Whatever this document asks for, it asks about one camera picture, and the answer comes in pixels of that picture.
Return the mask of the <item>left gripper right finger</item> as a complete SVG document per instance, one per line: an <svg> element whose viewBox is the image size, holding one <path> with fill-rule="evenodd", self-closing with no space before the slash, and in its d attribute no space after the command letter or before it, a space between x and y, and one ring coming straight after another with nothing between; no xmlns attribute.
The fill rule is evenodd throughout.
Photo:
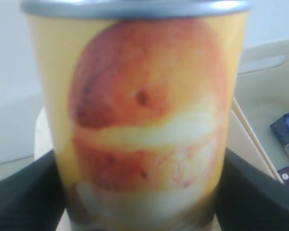
<svg viewBox="0 0 289 231"><path fill-rule="evenodd" d="M289 231L289 186L226 149L215 211L223 231Z"/></svg>

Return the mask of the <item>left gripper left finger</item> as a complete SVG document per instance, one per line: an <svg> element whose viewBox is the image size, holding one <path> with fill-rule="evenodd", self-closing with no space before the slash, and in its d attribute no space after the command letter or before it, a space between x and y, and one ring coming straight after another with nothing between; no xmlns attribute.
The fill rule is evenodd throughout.
<svg viewBox="0 0 289 231"><path fill-rule="evenodd" d="M53 151L0 181L0 231L54 231L65 207Z"/></svg>

